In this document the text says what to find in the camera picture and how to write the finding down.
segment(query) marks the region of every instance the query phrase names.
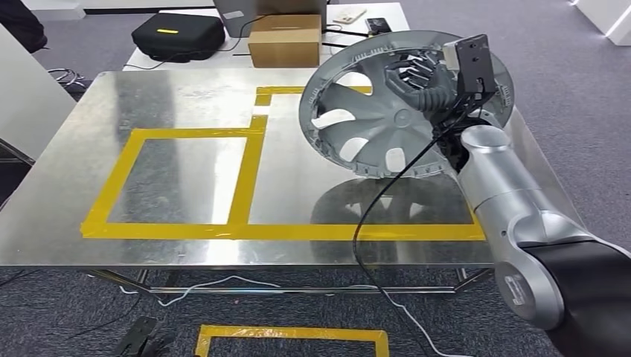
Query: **black cable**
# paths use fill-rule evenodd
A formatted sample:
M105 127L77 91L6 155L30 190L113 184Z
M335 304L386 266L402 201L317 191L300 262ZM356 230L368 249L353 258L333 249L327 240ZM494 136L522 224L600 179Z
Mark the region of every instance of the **black cable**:
M160 63L158 63L157 65L154 65L153 67L140 67L137 65L124 65L123 67L133 67L133 68L138 68L138 69L144 69L145 71L150 71L152 69L156 69L158 67L160 67L161 65L165 64L167 61L162 61Z
M241 42L241 37L243 36L243 30L246 28L246 26L250 25L252 22L256 22L258 20L265 19L267 16L269 16L269 15L257 17L256 19L253 19L253 20L248 21L245 24L243 24L243 26L241 26L241 29L239 29L239 39L237 39L237 43L235 43L232 47L230 47L227 50L217 50L215 52L230 52L230 51L234 50L239 45L239 42ZM154 65L153 67L140 67L140 66L137 66L137 65L124 65L123 67L133 67L133 68L137 68L137 69L144 69L145 71L150 71L152 69L156 69L156 68L160 67L161 65L165 64L166 62L169 62L170 60L172 60L173 58L175 58L177 56L184 56L184 55L187 55L187 54L200 54L200 53L203 53L203 52L210 52L210 51L193 51L193 52L182 52L180 54L174 54L173 56L168 57L167 59L165 59L164 61L158 63L157 65Z
M323 42L322 45L323 46L329 46L329 47L337 47L337 48L346 48L346 47L348 47L348 45L339 45L337 43L329 43L329 42Z
M469 105L471 106L471 104L473 103L474 97L473 96L469 96L467 98L462 98L464 100L468 100L469 101ZM449 117L453 111L458 108L458 106L460 105L460 103L463 101L462 99L458 100L456 102L456 104L449 110L449 112L446 114L446 118ZM383 188L381 189L381 191L375 196L375 198L372 200L372 202L368 205L368 208L366 208L366 211L364 212L364 214L362 215L362 218L359 220L359 223L357 224L357 227L355 228L355 233L353 235L353 255L355 256L355 260L357 261L357 264L359 265L359 267L363 270L364 274L366 275L366 277L368 277L368 279L371 282L371 285L374 285L377 290L379 290L379 293L381 293L381 295L389 302L388 305L390 305L392 307L392 309L394 310L394 312L397 314L397 317L399 318L399 320L403 323L403 325L407 328L408 332L410 333L410 335L412 335L412 337L415 339L415 341L418 343L419 347L421 348L421 350L423 351L423 353L425 354L425 356L428 356L427 352L425 351L425 347L423 346L423 343L421 342L421 340L417 337L417 334L414 332L414 330L410 327L408 320L405 318L405 316L403 316L403 314L401 313L401 311L399 311L399 308L397 306L395 306L395 302L390 298L390 296L388 295L388 293L384 290L383 287L381 287L381 285L378 284L377 280L374 278L374 276L370 273L370 271L366 268L364 261L361 258L361 255L359 254L358 250L357 250L357 242L358 242L358 237L359 237L359 231L362 229L362 226L364 225L364 222L366 220L366 218L368 218L368 214L371 212L371 210L373 209L373 207L377 204L377 202L381 199L381 197L383 196L383 194L390 188L392 187L392 185L398 181L405 173L407 170L410 170L410 168L412 166L414 166L414 164L417 163L417 161L420 160L420 158L422 158L446 133L448 133L455 125L457 125L458 123L460 123L470 112L472 112L473 109L467 107L463 114L457 119L455 120L453 123L451 123L441 134L439 134L438 136L436 136L435 138L432 139L432 141L429 142L429 144L427 144L419 153L418 155L416 155L416 157L414 157L414 159L412 159L412 161L410 161L409 164L407 164L403 170L401 170L398 174L396 174L395 177L392 178L392 180L390 180L390 182Z
M10 277L9 279L6 279L5 281L3 281L2 283L0 283L0 287L7 285L8 283L12 283L15 280L18 279L22 279L23 277L27 277L31 274L35 274L37 273L39 270L33 270L31 272L28 272L26 274L22 274L24 272L24 270L20 270L17 273L15 273L12 277Z
M333 33L341 33L342 35L352 35L352 36L359 36L359 37L370 37L369 34L367 33L362 33L362 32L353 32L353 31L345 31L345 30L334 30L332 28L327 28L324 30L324 32L333 32Z
M105 326L111 325L111 324L113 324L113 323L115 323L115 322L119 321L120 319L127 317L129 314L131 314L131 313L132 313L132 311L133 311L133 310L134 310L134 308L138 305L138 303L140 303L140 300L141 300L141 299L142 299L142 295L138 294L138 299L136 300L136 302L132 305L132 307L130 307L130 308L129 308L129 309L128 309L128 310L127 310L124 314L122 314L121 316L118 316L118 317L117 317L117 318L115 318L114 320L111 320L111 321L106 322L106 323L104 323L104 324L98 325L98 326L96 326L96 327L92 327L92 328L90 328L90 329L85 329L85 330L83 330L83 331L81 331L81 332L79 332L79 333L75 333L74 335L72 335L72 336L68 337L68 338L66 339L66 341L67 341L67 340L70 340L70 339L72 339L72 338L75 338L75 337L81 336L81 335L85 335L86 333L90 333L90 332L92 332L92 331L96 331L96 330L98 330L98 329L102 329L102 328L104 328Z
M261 17L257 17L256 19L250 20L250 21L246 22L245 24L243 24L243 26L241 26L241 29L239 30L239 39L237 40L237 43L235 43L234 46L230 47L227 50L217 50L217 52L230 52L230 51L234 50L235 48L237 48L237 46L239 45L239 42L241 42L241 38L243 37L243 30L246 28L246 26L250 25L252 22L256 22L258 20L265 19L267 16L270 16L270 15L264 15L264 16L261 16Z

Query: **robotic arm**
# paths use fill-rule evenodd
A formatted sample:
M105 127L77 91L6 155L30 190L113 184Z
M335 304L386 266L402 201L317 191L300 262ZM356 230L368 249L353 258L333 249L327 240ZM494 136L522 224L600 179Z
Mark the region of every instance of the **robotic arm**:
M455 71L457 88L446 84L453 77L413 89L386 75L388 86L432 122L487 237L506 304L567 357L631 356L631 254L559 212L506 133L470 116L496 91L487 37L446 44L443 53L446 65L432 74ZM430 112L428 90L455 93L455 104Z

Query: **floor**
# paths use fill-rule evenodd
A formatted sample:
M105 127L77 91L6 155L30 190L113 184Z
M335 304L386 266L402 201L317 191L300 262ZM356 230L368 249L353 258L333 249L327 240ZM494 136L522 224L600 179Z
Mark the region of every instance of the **floor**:
M370 2L343 0L343 3ZM401 0L413 29L462 36L487 33L510 69L517 105L586 225L631 249L631 48L612 45L566 0ZM122 68L132 53L131 31L149 15L87 16L46 23L50 50L35 57L92 79ZM228 271L183 271L180 286L226 277ZM15 274L1 271L0 282ZM384 284L446 283L451 271L388 269ZM249 271L245 277L283 285L364 283L356 269ZM154 281L167 279L156 273ZM191 296L162 308L142 298L132 312L103 329L73 334L124 313L136 296L74 271L38 271L0 286L0 356L110 356L141 315L159 318L175 342L164 356L192 356L200 324L384 329L392 356L423 356L379 296ZM545 335L509 313L492 281L457 297L399 296L444 353L547 357ZM367 356L369 346L330 341L218 339L210 356Z

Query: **yellow tape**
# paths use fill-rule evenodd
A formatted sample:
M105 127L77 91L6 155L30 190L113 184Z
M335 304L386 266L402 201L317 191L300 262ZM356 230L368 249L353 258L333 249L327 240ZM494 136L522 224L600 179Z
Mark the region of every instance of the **yellow tape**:
M248 327L202 325L199 329L195 356L210 357L213 337L241 338L306 338L318 340L371 341L375 357L389 357L388 334L370 329L316 329L308 327Z
M85 238L104 239L249 239L350 241L356 225L192 225L178 223L84 222ZM484 240L476 225L364 225L359 239L372 241Z
M371 87L353 87L368 93ZM268 106L273 94L300 94L303 87L259 87L257 106ZM104 239L256 239L348 241L355 225L250 225L249 214L256 187L267 115L253 115L249 128L134 129L118 162L81 225L85 238ZM247 138L226 225L107 222L109 212L125 185L144 141L168 138ZM471 241L484 240L475 217L469 225L365 225L361 240Z
M360 93L371 93L370 86L351 86L352 89ZM302 94L304 87L258 87L257 94Z
M254 101L255 106L269 106L270 104L272 104L271 94L257 94L256 100Z
M105 185L101 189L99 196L95 203L92 205L92 209L88 212L88 216L84 222L99 222L105 223L109 212L112 211L118 194L123 189L127 176L132 170L136 158L142 149L144 143L144 136L141 132L135 130L129 135L127 144L118 156L118 161L109 174Z
M263 151L263 134L267 124L267 115L255 115L252 117L252 129L260 130L260 135L248 138L246 148L243 150L241 168L237 185L234 187L232 207L228 215L228 224L247 225L250 218L250 207L254 196L254 187L258 174L260 154Z

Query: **black case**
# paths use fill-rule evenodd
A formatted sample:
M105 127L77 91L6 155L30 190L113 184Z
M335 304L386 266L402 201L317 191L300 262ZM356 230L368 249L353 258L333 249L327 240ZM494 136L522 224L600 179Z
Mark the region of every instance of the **black case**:
M218 17L157 13L132 32L143 54L163 62L206 60L224 43Z

